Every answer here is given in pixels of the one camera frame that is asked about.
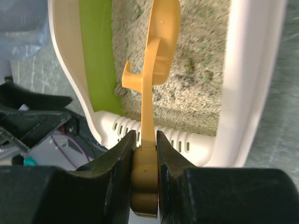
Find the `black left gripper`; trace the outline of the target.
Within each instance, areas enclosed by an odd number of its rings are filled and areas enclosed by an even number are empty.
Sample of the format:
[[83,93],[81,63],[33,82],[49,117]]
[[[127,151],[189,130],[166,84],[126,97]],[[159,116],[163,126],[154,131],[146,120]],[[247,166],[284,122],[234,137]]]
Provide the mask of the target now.
[[0,103],[19,109],[22,105],[33,111],[0,111],[0,148],[17,147],[29,152],[54,132],[73,138],[87,154],[101,154],[103,147],[92,136],[86,118],[63,109],[72,102],[68,96],[31,92],[12,82],[0,86]]

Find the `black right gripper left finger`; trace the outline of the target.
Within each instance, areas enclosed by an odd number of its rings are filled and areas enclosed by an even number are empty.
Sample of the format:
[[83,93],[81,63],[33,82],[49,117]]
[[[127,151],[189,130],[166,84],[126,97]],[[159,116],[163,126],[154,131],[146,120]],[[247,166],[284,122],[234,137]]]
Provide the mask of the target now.
[[3,224],[126,224],[136,132],[75,171],[1,166]]

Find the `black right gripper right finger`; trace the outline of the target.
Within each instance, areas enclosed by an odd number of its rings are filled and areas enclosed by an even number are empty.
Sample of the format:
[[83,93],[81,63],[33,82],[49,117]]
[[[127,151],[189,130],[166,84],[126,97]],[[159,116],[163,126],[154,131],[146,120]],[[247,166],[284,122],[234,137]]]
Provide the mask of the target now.
[[163,224],[296,224],[299,194],[272,168],[199,168],[157,132]]

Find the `beige litter box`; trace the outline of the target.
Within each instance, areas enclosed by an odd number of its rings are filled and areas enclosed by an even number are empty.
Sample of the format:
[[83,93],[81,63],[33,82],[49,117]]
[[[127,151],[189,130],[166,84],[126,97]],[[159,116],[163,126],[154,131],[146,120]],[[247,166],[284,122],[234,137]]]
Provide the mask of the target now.
[[[162,129],[172,146],[194,165],[244,165],[271,84],[286,6],[285,0],[231,2],[216,136]],[[112,148],[129,130],[140,135],[140,123],[123,117],[113,96],[111,1],[50,0],[48,10],[56,56],[93,137]]]

